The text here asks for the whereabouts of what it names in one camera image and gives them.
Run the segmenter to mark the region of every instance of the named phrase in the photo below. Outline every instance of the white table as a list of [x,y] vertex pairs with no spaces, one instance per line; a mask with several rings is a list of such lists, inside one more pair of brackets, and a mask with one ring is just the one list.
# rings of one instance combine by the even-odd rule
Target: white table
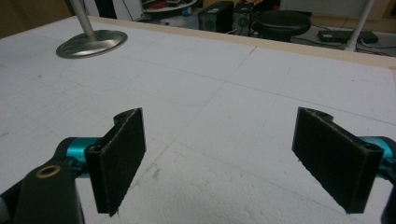
[[55,55],[82,33],[74,18],[0,39],[1,191],[64,138],[100,137],[143,107],[148,151],[119,214],[98,215],[90,180],[76,181],[87,223],[379,223],[389,182],[375,181],[364,214],[346,215],[291,142],[298,106],[394,139],[394,59],[92,20],[129,39],[82,60]]

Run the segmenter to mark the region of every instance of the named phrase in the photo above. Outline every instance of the metal pole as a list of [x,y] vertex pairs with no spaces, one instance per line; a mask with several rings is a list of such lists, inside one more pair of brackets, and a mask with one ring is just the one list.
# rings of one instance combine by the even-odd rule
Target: metal pole
[[77,18],[79,20],[79,23],[81,24],[84,34],[87,36],[93,36],[93,29],[90,20],[88,20],[87,13],[85,12],[81,0],[70,0],[70,2],[76,12]]
[[358,42],[359,35],[361,34],[361,29],[363,28],[363,25],[366,22],[367,17],[369,16],[373,3],[374,0],[367,0],[366,6],[364,7],[363,12],[361,13],[361,17],[359,18],[358,25],[353,31],[352,37],[350,37],[349,42],[347,42],[345,50],[355,51],[356,43]]

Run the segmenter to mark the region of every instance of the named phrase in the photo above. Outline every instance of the black speaker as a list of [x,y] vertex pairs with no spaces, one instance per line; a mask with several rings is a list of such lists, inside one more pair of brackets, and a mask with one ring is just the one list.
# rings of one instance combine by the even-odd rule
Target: black speaker
[[250,16],[253,8],[253,3],[238,3],[236,5],[233,11],[233,33],[235,35],[250,36]]
[[218,1],[198,14],[199,29],[228,33],[233,29],[233,2]]

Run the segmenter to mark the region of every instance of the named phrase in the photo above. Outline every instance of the round metal base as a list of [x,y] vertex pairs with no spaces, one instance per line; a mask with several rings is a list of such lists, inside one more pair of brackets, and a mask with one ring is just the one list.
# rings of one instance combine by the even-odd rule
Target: round metal base
[[67,40],[56,49],[56,54],[68,59],[92,57],[121,46],[128,38],[120,31],[99,30],[93,33],[92,36],[81,34]]

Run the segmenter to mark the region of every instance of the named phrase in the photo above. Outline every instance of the black stool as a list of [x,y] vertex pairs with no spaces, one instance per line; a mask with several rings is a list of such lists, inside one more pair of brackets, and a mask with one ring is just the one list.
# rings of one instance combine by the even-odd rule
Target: black stool
[[302,35],[311,27],[311,20],[302,13],[293,11],[264,11],[252,18],[251,28],[260,38],[290,42],[294,35]]

